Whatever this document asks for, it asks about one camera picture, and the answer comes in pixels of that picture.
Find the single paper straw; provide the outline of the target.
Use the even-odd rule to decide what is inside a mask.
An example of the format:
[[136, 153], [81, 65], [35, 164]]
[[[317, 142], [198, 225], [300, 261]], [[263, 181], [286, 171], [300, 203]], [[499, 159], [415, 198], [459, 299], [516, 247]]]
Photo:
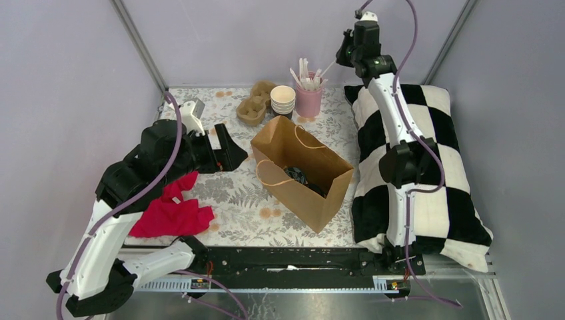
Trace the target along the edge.
[[330, 70], [330, 68], [331, 68], [335, 63], [336, 63], [335, 61], [332, 61], [332, 62], [326, 67], [326, 69], [324, 69], [324, 71], [319, 75], [320, 78], [323, 78], [323, 77], [326, 75], [326, 73]]

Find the black cup lid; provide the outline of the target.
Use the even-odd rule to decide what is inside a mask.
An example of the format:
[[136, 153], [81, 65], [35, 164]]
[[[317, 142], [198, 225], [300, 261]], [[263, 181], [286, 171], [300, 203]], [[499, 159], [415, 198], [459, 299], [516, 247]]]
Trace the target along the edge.
[[318, 185], [314, 183], [306, 183], [305, 186], [308, 187], [310, 190], [314, 191], [316, 194], [320, 195], [321, 197], [326, 198], [326, 193]]
[[308, 183], [306, 175], [298, 167], [286, 167], [284, 168], [284, 172], [298, 183], [301, 183], [303, 185]]

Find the brown paper bag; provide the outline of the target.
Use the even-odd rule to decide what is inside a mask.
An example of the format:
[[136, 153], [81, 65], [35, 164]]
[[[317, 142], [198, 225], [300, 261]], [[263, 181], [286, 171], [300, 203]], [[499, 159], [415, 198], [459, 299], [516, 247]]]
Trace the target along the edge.
[[342, 207], [353, 166], [300, 125], [278, 116], [251, 140], [263, 187], [315, 233]]

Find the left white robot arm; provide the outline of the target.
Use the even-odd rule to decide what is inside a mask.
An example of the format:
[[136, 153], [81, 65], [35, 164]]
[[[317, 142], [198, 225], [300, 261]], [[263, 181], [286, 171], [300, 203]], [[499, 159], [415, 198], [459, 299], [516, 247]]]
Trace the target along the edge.
[[155, 121], [123, 160], [105, 170], [73, 259], [46, 278], [58, 295], [58, 317], [64, 309], [74, 317], [112, 313], [148, 282], [179, 270], [197, 274], [205, 269], [207, 250], [191, 236], [130, 261], [117, 255], [134, 224], [166, 186], [189, 173], [234, 171], [247, 158], [225, 125], [217, 124], [215, 130], [219, 149], [212, 148], [206, 133], [189, 131], [181, 122]]

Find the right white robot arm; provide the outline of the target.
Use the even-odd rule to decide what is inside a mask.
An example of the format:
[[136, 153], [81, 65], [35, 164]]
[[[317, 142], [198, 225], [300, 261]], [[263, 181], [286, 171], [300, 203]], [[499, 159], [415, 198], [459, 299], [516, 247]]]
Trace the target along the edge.
[[424, 137], [408, 110], [398, 70], [392, 57], [381, 53], [379, 36], [375, 18], [358, 20], [344, 32], [336, 62], [354, 68], [378, 105], [390, 143], [378, 163], [390, 195], [386, 240], [392, 247], [408, 247], [416, 240], [413, 195], [430, 161], [438, 157], [433, 151], [434, 141]]

